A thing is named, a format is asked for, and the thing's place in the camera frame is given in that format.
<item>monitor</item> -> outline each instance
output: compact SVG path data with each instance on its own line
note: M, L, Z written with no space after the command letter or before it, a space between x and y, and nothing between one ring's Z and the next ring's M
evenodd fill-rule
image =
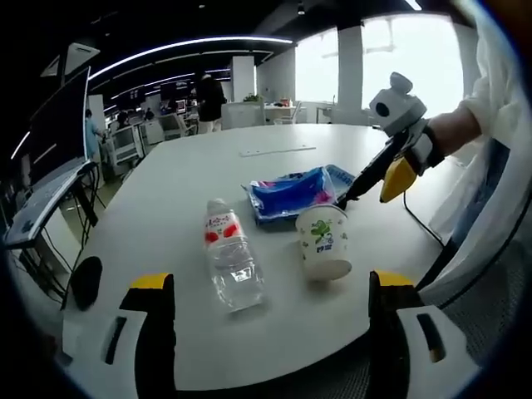
M56 91L32 116L27 140L36 184L75 158L85 159L85 101L89 68Z
M182 114L183 112L186 112L186 100L178 100L176 104L177 104L176 111L178 114Z

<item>person in black shirt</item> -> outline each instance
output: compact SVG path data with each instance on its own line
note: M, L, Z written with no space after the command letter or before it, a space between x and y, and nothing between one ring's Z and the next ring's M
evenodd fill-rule
M205 72L195 73L196 97L198 101L198 133L220 131L222 126L222 104L227 100L219 81Z

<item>desk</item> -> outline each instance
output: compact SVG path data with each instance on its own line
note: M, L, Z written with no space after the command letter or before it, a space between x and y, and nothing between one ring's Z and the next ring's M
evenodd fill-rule
M296 106L264 106L264 114L268 120L267 124L273 125L273 120L291 116ZM302 106L299 112L307 112L307 108Z
M262 382L338 351L368 329L369 272L387 269L419 280L440 253L438 243L403 209L401 199L380 204L378 185L347 206L352 272L327 285L311 285L303 276L295 230L258 228L240 185L329 163L356 174L386 139L369 127L302 124L161 143L118 191L81 256L96 255L103 263L99 297L84 318L117 309L142 274L173 273L174 372L180 390ZM274 150L279 143L316 149L239 156ZM411 209L427 222L462 171L450 161L428 170L409 191ZM241 218L268 296L264 306L231 315L216 296L203 250L207 201L217 197Z

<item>ceiling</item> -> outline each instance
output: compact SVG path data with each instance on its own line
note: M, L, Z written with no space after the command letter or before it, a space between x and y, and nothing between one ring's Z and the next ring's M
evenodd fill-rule
M437 0L418 2L424 9L450 11ZM411 11L404 0L305 0L303 16L297 13L298 0L189 0L148 2L139 7L129 4L126 7L123 2L91 2L63 9L49 3L31 7L21 4L20 12L11 12L12 16L20 16L20 20L17 32L13 33L17 40L7 44L12 53L9 76L13 82L23 82L23 86L12 92L9 101L15 105L11 119L17 125L1 133L0 165L8 162L26 133L32 113L60 85L58 77L40 77L41 73L73 42L100 51L87 63L91 73L95 73L123 58L175 42L237 35L281 37L296 42L328 27L357 25L362 18L372 15ZM89 83L89 91L102 94L105 105L110 106L114 105L111 98L127 89L200 69L226 68L234 55L252 54L258 65L270 54L290 46L271 42L211 42L174 47L139 57L95 77Z

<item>cable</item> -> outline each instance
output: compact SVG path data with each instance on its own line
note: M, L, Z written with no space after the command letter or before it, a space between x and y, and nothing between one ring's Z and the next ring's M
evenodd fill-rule
M84 185L83 183L81 183L83 185L83 187L85 189L90 189L91 187L89 185ZM96 192L96 199L98 200L98 202L100 202L101 206L103 207L103 209L107 209L107 206L103 203L103 201L101 200L100 196L98 195L98 193Z
M91 185L92 185L92 187L93 187L93 192L94 192L94 186L95 186L95 180L96 180L96 177L94 176L94 170L91 170L91 171L90 171L90 177L91 177ZM94 204L94 201L93 201L93 198L92 198L92 197L93 197L93 195L92 195L92 193L91 193L91 199L89 200L89 204L90 204L91 206L93 206L93 204ZM83 232L82 232L82 235L81 235L81 245L82 245L83 247L85 247L85 243L86 243L86 238L85 238L85 237L86 237L86 235L88 236L88 234L89 234L89 230L90 230L90 228L89 228L89 230L87 230L87 223L88 223L88 222L89 222L89 218L88 218L88 216L85 214L85 222L83 223Z
M74 204L76 204L76 212L77 212L77 217L80 220L80 227L83 228L83 218L81 217L81 212L80 212L81 205L77 203L77 198L75 195L74 195Z
M421 222L419 220L419 218L417 216L414 215L414 213L410 210L410 208L408 208L408 205L406 204L406 191L404 191L402 193L402 204L405 206L405 209L406 209L406 212L408 212L408 214L410 214L410 216L412 218L414 218L414 220L428 233L432 236L433 239L435 239L438 244L444 248L445 247L445 244L443 244L443 241L441 241L440 237L438 237L431 229L429 229L427 226L425 226L425 224L423 222Z
M92 186L92 192L91 192L91 199L89 201L90 205L91 205L91 209L93 209L94 211L94 201L96 199L96 190L98 188L98 183L100 181L100 172L99 170L96 168L96 177L95 177L95 174L94 174L94 170L91 170L91 182L93 183L93 186ZM91 232L91 227L92 227L92 224L89 223L88 226L87 226L87 231L86 231L86 235L85 235L85 241L83 243L83 245L85 246L87 241L89 240L89 233Z
M53 244L52 242L52 239L50 238L50 234L48 233L48 230L47 228L43 228L44 232L46 233L47 237L48 237L48 241L50 241L50 245L52 246L52 248L54 249L54 251L57 252L57 254L61 257L61 259L63 260L63 262L65 262L65 265L70 269L70 271L72 272L72 268L70 267L70 264L67 262L67 260L65 259L65 257L61 254L61 252L59 252L59 250L56 248L56 246Z

